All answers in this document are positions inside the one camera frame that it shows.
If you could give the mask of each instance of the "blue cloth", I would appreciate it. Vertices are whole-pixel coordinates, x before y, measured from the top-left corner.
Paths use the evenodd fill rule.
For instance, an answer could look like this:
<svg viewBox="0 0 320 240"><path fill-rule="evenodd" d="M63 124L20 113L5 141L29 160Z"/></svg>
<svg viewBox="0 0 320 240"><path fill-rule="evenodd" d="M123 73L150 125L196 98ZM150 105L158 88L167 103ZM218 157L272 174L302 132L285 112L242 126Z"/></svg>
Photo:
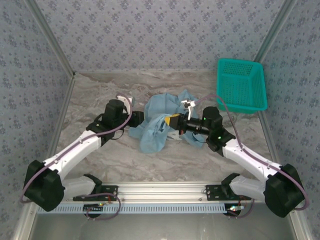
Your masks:
<svg viewBox="0 0 320 240"><path fill-rule="evenodd" d="M143 153L160 152L165 146L168 133L175 131L165 123L165 117L185 114L188 110L181 104L185 99L197 101L186 89L178 96L164 93L150 98L144 106L144 121L138 127L129 129L129 136L140 139L140 150ZM193 112L192 117L197 118L198 115ZM193 136L192 132L186 132L181 138L196 147L202 147L204 141L201 135Z"/></svg>

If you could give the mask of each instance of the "blue floral wallpaper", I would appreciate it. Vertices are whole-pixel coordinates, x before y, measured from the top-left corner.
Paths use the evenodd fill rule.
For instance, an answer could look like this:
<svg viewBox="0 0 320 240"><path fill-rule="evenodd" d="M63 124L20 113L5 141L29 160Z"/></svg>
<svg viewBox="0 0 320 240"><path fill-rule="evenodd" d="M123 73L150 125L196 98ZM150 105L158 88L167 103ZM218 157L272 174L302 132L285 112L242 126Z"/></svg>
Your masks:
<svg viewBox="0 0 320 240"><path fill-rule="evenodd" d="M27 166L47 153L69 80L23 0L0 9L0 239L9 240Z"/></svg>
<svg viewBox="0 0 320 240"><path fill-rule="evenodd" d="M37 0L76 72L252 60L283 0Z"/></svg>
<svg viewBox="0 0 320 240"><path fill-rule="evenodd" d="M268 123L280 159L297 167L320 239L320 2L299 0L264 62Z"/></svg>

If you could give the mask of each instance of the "purple cable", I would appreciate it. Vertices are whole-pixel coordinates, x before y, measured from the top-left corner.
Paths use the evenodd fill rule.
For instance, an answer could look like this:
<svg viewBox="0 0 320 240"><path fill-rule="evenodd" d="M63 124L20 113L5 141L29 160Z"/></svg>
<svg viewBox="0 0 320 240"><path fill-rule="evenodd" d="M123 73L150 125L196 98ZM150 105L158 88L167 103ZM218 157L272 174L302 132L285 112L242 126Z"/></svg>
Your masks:
<svg viewBox="0 0 320 240"><path fill-rule="evenodd" d="M245 214L243 214L241 216L237 216L237 214L235 214L232 211L227 211L227 212L234 215L234 216L229 216L230 218L243 219L243 218L245 218L246 216L248 216L252 212L252 210L254 209L254 206L255 206L255 200L252 198L250 209Z"/></svg>
<svg viewBox="0 0 320 240"><path fill-rule="evenodd" d="M230 119L231 124L232 124L232 127L233 127L233 129L234 129L235 136L236 136L236 139L237 139L237 141L238 141L238 143L239 143L240 148L241 148L249 157L251 157L252 159L256 160L258 163L260 163L260 164L262 164L262 165L265 165L266 167L271 168L272 170L275 170L275 171L277 171L278 173L282 174L282 175L285 176L287 179L289 179L291 182L293 182L294 185L297 186L297 188L302 192L303 197L304 197L304 199L305 199L305 202L304 202L304 206L302 206L302 207L297 207L297 208L295 208L294 210L297 210L297 211L305 210L305 209L310 205L310 200L309 200L308 195L307 195L306 191L304 190L304 188L303 188L294 178L292 178L290 175L288 175L287 173L285 173L285 172L282 171L281 169L279 169L279 168L277 168L277 167L275 167L275 166L269 165L268 163L262 161L261 159L257 158L256 156L252 155L252 154L251 154L250 152L248 152L245 148L243 148L243 145L242 145L241 140L240 140L240 136L239 136L238 131L237 131L237 129L236 129L236 125L235 125L234 121L233 121L232 118L231 118L231 115L230 115L230 112L229 112L229 110L228 110L228 107L227 107L226 103L224 102L224 100L223 100L220 96L218 96L218 95L216 95L216 94L214 94L214 93L213 93L213 94L209 94L209 95L207 95L207 96L199 99L198 101L196 101L196 102L194 102L194 103L195 103L195 105L197 105L197 104L201 103L202 101L204 101L204 100L206 100L206 99L209 99L209 98L218 98L218 99L222 102L222 104L223 104L223 106L224 106L224 108L225 108L225 111L226 111L226 113L227 113L227 115L228 115L228 117L229 117L229 119Z"/></svg>
<svg viewBox="0 0 320 240"><path fill-rule="evenodd" d="M103 220L110 220L110 219L113 219L115 218L116 216L118 216L120 210L121 210L121 201L119 199L119 197L117 195L114 195L112 193L108 193L108 192L104 192L104 193L96 193L96 194L89 194L89 195L82 195L80 197L86 197L86 198L92 198L92 197L99 197L99 196L111 196L111 197L114 197L118 203L119 203L119 207L118 209L116 210L116 212L111 215L111 216L108 216L108 217L99 217L99 218L92 218L89 216L89 212L91 211L92 207L89 207L87 210L86 210L86 217L88 218L88 220L93 220L93 221L103 221Z"/></svg>
<svg viewBox="0 0 320 240"><path fill-rule="evenodd" d="M85 140L88 140L92 137L98 137L98 136L101 136L101 135L106 135L106 134L111 134L115 131L118 131L120 130L121 128L123 128L128 122L129 120L131 119L131 116L132 116L132 113L133 113L133 107L131 105L131 102L129 100L129 98L127 98L127 96L123 95L123 94L117 94L116 96L119 96L119 95L122 95L123 97L125 97L125 99L129 102L130 104L130 113L129 113L129 116L128 118L124 121L124 123L122 123L120 126L117 126L116 128L114 129L111 129L109 131L104 131L104 132L100 132L100 133L95 133L95 134L92 134L92 135L89 135L89 136L86 136L85 138L82 139L82 141L85 141ZM24 195L27 191L27 189L30 187L31 183L40 175L42 174L45 170L47 170L48 168L50 168L53 164L55 164L56 162L58 162L63 156L65 156L67 153L69 153L72 149L74 149L76 146L78 146L79 144L81 144L80 141L77 141L75 144L73 144L72 146L70 146L67 150L65 150L63 153L61 153L54 161L48 163L46 166L44 166L43 168L41 168L38 172L36 172L35 175L33 175L30 180L26 183L26 185L24 186L23 190L22 190L22 195L20 197L20 202L23 203L23 204L26 204L26 203L30 203L31 200L24 200Z"/></svg>

